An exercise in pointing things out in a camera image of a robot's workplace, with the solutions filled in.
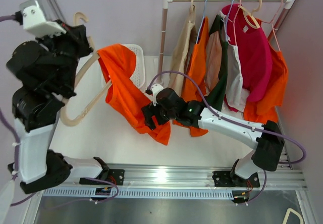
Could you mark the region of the orange t shirt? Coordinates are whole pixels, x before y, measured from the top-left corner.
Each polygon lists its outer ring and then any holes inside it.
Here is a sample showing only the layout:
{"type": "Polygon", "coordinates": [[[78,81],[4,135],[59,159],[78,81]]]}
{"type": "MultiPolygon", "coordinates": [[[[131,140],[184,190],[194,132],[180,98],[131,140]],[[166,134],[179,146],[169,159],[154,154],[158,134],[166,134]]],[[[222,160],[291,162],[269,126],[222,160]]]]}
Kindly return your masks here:
{"type": "Polygon", "coordinates": [[[185,101],[202,101],[198,89],[206,94],[204,74],[206,72],[206,44],[208,41],[208,19],[205,19],[202,26],[202,35],[198,44],[192,43],[189,48],[188,60],[185,74],[193,79],[198,86],[195,86],[189,79],[184,78],[181,97],[185,101]]]}
{"type": "Polygon", "coordinates": [[[171,125],[166,123],[151,130],[145,125],[142,107],[151,100],[130,79],[136,68],[136,54],[121,44],[114,44],[97,51],[98,62],[106,82],[111,82],[107,90],[106,103],[118,111],[139,134],[148,134],[165,146],[171,135],[171,125]]]}

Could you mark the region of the light blue wire hanger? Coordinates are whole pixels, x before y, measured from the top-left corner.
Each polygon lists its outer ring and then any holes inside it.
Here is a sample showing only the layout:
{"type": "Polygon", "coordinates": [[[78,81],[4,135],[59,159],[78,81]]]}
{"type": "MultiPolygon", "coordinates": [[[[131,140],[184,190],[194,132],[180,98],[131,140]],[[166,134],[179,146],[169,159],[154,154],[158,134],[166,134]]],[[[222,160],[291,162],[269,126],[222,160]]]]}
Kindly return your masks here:
{"type": "Polygon", "coordinates": [[[198,44],[199,40],[200,40],[200,35],[201,35],[201,28],[205,19],[205,14],[206,14],[206,7],[207,7],[207,0],[204,1],[204,6],[203,6],[203,13],[202,13],[202,19],[201,19],[201,23],[198,29],[198,33],[197,33],[197,37],[196,37],[196,42],[195,44],[198,44]]]}

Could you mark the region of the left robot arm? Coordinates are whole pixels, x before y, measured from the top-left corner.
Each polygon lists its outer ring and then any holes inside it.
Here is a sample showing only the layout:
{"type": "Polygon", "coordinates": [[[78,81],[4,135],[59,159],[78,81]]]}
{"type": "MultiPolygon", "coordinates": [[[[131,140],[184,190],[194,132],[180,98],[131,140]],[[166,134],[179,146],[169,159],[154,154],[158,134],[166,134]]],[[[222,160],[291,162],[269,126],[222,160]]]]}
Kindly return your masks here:
{"type": "Polygon", "coordinates": [[[62,32],[21,43],[7,62],[9,71],[22,82],[12,97],[19,146],[8,168],[20,177],[26,194],[58,186],[69,178],[97,184],[109,178],[110,169],[99,157],[69,158],[49,147],[63,98],[76,95],[79,59],[93,52],[84,25],[70,26],[60,20],[57,24],[62,32]]]}

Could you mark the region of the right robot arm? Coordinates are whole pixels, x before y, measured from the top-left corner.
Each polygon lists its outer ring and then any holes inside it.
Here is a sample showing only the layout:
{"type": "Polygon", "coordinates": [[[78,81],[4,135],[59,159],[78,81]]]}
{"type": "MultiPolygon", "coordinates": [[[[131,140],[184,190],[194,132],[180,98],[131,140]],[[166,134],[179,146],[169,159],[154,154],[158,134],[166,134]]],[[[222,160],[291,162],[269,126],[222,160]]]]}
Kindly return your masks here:
{"type": "Polygon", "coordinates": [[[241,186],[259,171],[274,172],[280,162],[284,140],[277,123],[248,122],[207,107],[204,103],[185,101],[173,89],[155,84],[146,90],[153,101],[142,107],[145,125],[151,130],[171,120],[194,130],[208,130],[231,137],[251,148],[232,166],[230,181],[241,186]]]}

